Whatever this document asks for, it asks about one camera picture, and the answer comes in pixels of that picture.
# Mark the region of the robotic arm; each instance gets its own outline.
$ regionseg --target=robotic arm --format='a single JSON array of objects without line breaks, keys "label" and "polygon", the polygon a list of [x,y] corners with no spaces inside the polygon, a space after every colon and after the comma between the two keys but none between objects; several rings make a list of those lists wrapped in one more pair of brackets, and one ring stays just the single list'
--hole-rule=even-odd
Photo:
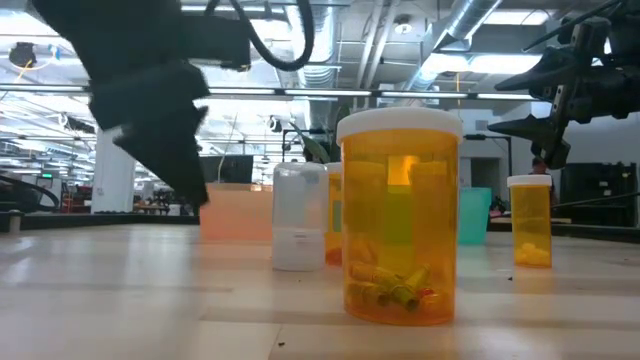
[{"label": "robotic arm", "polygon": [[[640,111],[640,0],[611,0],[555,31],[526,50],[558,36],[560,48],[547,48],[526,73],[496,85],[498,91],[528,89],[553,104],[549,117],[492,124],[489,130],[532,141],[531,152],[551,169],[565,166],[571,146],[563,139],[569,121],[593,117],[625,119]],[[611,54],[604,53],[607,38]]]},{"label": "robotic arm", "polygon": [[181,12],[179,0],[33,0],[42,18],[69,40],[90,78],[89,105],[103,130],[121,126],[114,143],[196,206],[207,202],[194,135],[207,109],[193,100],[209,95],[190,58],[215,59],[223,68],[247,71],[250,43],[278,69],[295,71],[314,43],[309,0],[299,0],[305,30],[300,58],[275,58],[237,0],[238,20]]}]

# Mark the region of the cable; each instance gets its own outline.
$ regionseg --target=cable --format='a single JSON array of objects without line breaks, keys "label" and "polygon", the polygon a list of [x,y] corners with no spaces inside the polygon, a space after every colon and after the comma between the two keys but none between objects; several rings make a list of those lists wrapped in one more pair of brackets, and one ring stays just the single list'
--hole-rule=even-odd
[{"label": "cable", "polygon": [[[588,200],[580,200],[580,201],[574,201],[574,202],[569,202],[569,203],[563,203],[563,204],[557,204],[557,205],[552,205],[551,208],[552,209],[560,209],[560,208],[565,208],[565,207],[572,207],[572,206],[577,206],[577,205],[585,205],[585,204],[591,204],[591,203],[597,203],[597,202],[603,202],[603,201],[611,201],[611,200],[619,200],[619,199],[626,199],[626,198],[631,198],[631,197],[636,197],[636,196],[640,196],[640,192],[633,192],[633,193],[628,193],[628,194],[622,194],[622,195],[615,195],[615,196],[607,196],[607,197],[602,197],[602,198],[597,198],[597,199],[588,199]],[[510,217],[511,214],[501,214],[501,215],[496,215],[496,216],[492,216],[492,219],[497,219],[497,218],[504,218],[504,217]]]},{"label": "cable", "polygon": [[542,36],[541,38],[539,38],[538,40],[534,41],[531,45],[525,47],[524,49],[522,49],[522,51],[527,52],[529,50],[531,50],[531,48],[533,48],[536,45],[539,45],[541,43],[543,43],[544,41],[547,41],[549,39],[551,39],[552,37],[558,35],[559,33],[561,33],[563,30],[565,30],[566,28],[575,26],[583,21],[585,21],[586,19],[595,16],[599,13],[601,13],[602,11],[612,7],[612,6],[616,6],[616,5],[620,5],[622,3],[623,0],[609,0],[606,3],[598,6],[597,8],[588,11],[586,13],[584,13],[583,15],[578,16],[577,18],[567,22],[566,24],[560,26],[559,28],[547,33],[546,35]]},{"label": "cable", "polygon": [[[207,8],[210,8],[209,4],[211,4],[211,8],[215,7],[215,3],[217,3],[218,1],[219,0],[209,0]],[[238,14],[238,18],[240,19],[240,21],[244,22],[249,29],[249,39],[251,40],[251,43],[256,48],[256,51],[258,51],[258,54],[260,54],[260,56],[262,56],[262,58],[267,63],[282,71],[296,71],[300,70],[309,62],[311,53],[313,52],[313,44],[315,42],[313,13],[311,11],[311,4],[309,3],[309,0],[296,0],[298,8],[300,9],[300,16],[302,18],[302,29],[304,31],[304,50],[302,51],[302,54],[299,58],[291,62],[280,60],[276,58],[271,53],[271,51],[269,51],[262,40],[260,40],[260,36],[258,36],[256,30],[253,28],[253,25],[251,25],[251,20],[244,13],[242,6],[240,6],[237,0],[229,0],[229,3],[231,3],[231,6],[233,6],[233,9]],[[212,12],[213,10],[209,9],[207,13],[210,14]]]},{"label": "cable", "polygon": [[[27,62],[27,65],[25,65],[23,68],[20,68],[20,69],[22,69],[22,70],[20,71],[20,74],[18,74],[18,77],[16,77],[16,78],[13,80],[13,83],[14,83],[14,84],[15,84],[15,83],[17,83],[18,81],[20,81],[20,79],[22,79],[22,76],[24,76],[24,73],[26,73],[26,72],[27,72],[27,68],[29,67],[29,65],[31,65],[31,60],[29,60],[29,62]],[[3,94],[3,95],[2,95],[2,97],[0,98],[0,102],[2,102],[2,100],[4,100],[4,98],[7,96],[7,94],[9,94],[9,90],[7,90],[7,91],[5,91],[5,92],[4,92],[4,94]]]},{"label": "cable", "polygon": [[238,121],[238,113],[236,112],[236,117],[233,119],[233,125],[231,125],[231,132],[229,133],[229,140],[227,141],[227,145],[224,147],[224,153],[222,154],[222,159],[220,159],[220,164],[218,165],[218,183],[220,183],[220,174],[222,173],[222,164],[224,164],[224,159],[227,157],[227,150],[229,150],[229,144],[231,144],[231,138],[233,137],[233,132],[236,129],[236,121]]}]

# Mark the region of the black cable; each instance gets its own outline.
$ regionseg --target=black cable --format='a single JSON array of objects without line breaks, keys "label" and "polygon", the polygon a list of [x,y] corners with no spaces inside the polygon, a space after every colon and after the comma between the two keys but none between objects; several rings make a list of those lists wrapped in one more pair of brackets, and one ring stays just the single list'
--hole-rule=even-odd
[{"label": "black cable", "polygon": [[[209,4],[211,3],[215,3],[215,4],[212,4],[211,6],[207,4],[207,10],[210,10],[212,12],[212,9],[215,8],[215,5],[217,5],[218,2],[219,0],[210,0]],[[282,71],[296,71],[301,69],[303,66],[305,66],[309,62],[309,59],[311,58],[311,53],[313,52],[313,44],[315,41],[313,13],[311,11],[311,4],[309,3],[309,0],[296,0],[296,3],[298,4],[298,8],[300,9],[300,16],[302,18],[302,29],[304,31],[304,51],[302,52],[302,55],[300,55],[299,58],[291,62],[283,61],[276,58],[271,53],[271,51],[267,49],[267,47],[264,45],[262,40],[260,40],[260,36],[258,36],[258,34],[256,33],[256,30],[253,28],[253,25],[251,25],[251,20],[244,13],[242,6],[240,6],[237,0],[229,0],[229,3],[231,3],[231,6],[233,6],[233,9],[238,14],[238,18],[240,19],[240,21],[244,22],[248,27],[249,39],[251,40],[251,43],[253,44],[253,46],[255,46],[256,51],[258,51],[258,54],[262,56],[264,61],[266,61],[273,67],[280,69]]]},{"label": "black cable", "polygon": [[[568,202],[568,203],[563,203],[563,204],[557,204],[557,205],[552,205],[551,209],[560,209],[560,208],[565,208],[565,207],[586,205],[586,204],[597,203],[597,202],[606,202],[606,201],[611,201],[611,200],[626,199],[626,198],[636,197],[636,196],[640,196],[640,192],[633,192],[633,193],[622,194],[622,195],[606,196],[606,197],[597,198],[597,199],[588,199],[588,200],[580,200],[580,201],[573,201],[573,202]],[[497,215],[497,216],[492,216],[491,218],[492,219],[498,219],[498,218],[504,218],[504,217],[510,217],[510,216],[511,216],[511,214]]]},{"label": "black cable", "polygon": [[551,39],[552,37],[558,35],[560,32],[562,32],[564,29],[571,27],[571,26],[575,26],[583,21],[585,21],[586,19],[597,15],[599,13],[601,13],[602,11],[612,7],[612,6],[616,6],[616,5],[620,5],[622,3],[622,1],[624,0],[609,0],[606,3],[598,6],[597,8],[588,11],[580,16],[578,16],[577,18],[567,22],[566,24],[558,27],[557,29],[547,33],[546,35],[542,36],[541,38],[539,38],[538,40],[534,41],[531,45],[525,47],[524,49],[522,49],[522,51],[527,52],[529,50],[531,50],[534,46],[539,45],[541,43],[543,43],[544,41],[547,41],[549,39]]}]

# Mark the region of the fluorescent light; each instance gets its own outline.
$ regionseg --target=fluorescent light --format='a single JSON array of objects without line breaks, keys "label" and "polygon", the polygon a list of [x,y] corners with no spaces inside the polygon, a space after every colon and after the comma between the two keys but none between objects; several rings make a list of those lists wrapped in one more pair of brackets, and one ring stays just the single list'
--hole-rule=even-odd
[{"label": "fluorescent light", "polygon": [[439,74],[445,71],[469,71],[469,60],[463,55],[431,54],[420,68],[422,74]]},{"label": "fluorescent light", "polygon": [[383,91],[382,97],[408,99],[465,99],[465,93]]},{"label": "fluorescent light", "polygon": [[[207,8],[206,5],[182,5],[182,11],[190,12],[190,11],[204,11]],[[244,11],[264,11],[264,6],[243,6],[242,9]],[[215,11],[226,11],[226,12],[235,12],[236,10],[230,5],[218,5],[216,6]],[[271,12],[275,14],[283,14],[284,10],[282,8],[274,7],[271,9]]]},{"label": "fluorescent light", "polygon": [[40,174],[40,170],[11,170],[14,174]]},{"label": "fluorescent light", "polygon": [[47,150],[46,146],[38,141],[14,139],[13,143],[15,146],[25,150],[34,150],[40,152],[44,152]]},{"label": "fluorescent light", "polygon": [[285,90],[284,93],[292,96],[371,96],[371,91],[366,90],[291,89]]},{"label": "fluorescent light", "polygon": [[93,170],[93,166],[90,165],[85,165],[85,164],[80,164],[80,163],[73,163],[72,164],[74,167],[80,168],[80,169],[84,169],[84,170]]},{"label": "fluorescent light", "polygon": [[483,24],[537,26],[547,22],[554,13],[554,10],[542,9],[494,10]]},{"label": "fluorescent light", "polygon": [[52,165],[52,166],[60,166],[60,167],[68,167],[69,166],[69,164],[67,164],[67,163],[56,162],[56,161],[49,161],[49,162],[47,162],[47,164]]},{"label": "fluorescent light", "polygon": [[73,85],[32,85],[32,84],[2,84],[0,91],[24,91],[24,92],[79,92],[86,91],[82,86]]},{"label": "fluorescent light", "polygon": [[212,95],[274,95],[276,92],[272,89],[225,89],[225,88],[209,88]]},{"label": "fluorescent light", "polygon": [[541,55],[479,55],[469,64],[476,73],[515,75],[528,71],[540,61]]},{"label": "fluorescent light", "polygon": [[533,97],[526,94],[478,94],[478,99],[483,100],[522,100],[531,101],[535,100]]},{"label": "fluorescent light", "polygon": [[205,11],[207,5],[182,5],[182,11]]}]

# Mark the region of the wooden table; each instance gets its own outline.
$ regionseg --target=wooden table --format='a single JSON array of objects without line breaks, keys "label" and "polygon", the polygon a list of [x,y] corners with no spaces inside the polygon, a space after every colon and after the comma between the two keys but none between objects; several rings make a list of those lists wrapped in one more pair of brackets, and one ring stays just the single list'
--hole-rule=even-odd
[{"label": "wooden table", "polygon": [[529,270],[510,243],[459,248],[456,320],[403,328],[346,315],[338,269],[272,271],[267,242],[26,231],[0,238],[0,358],[640,359],[640,247],[556,238],[554,269]]}]

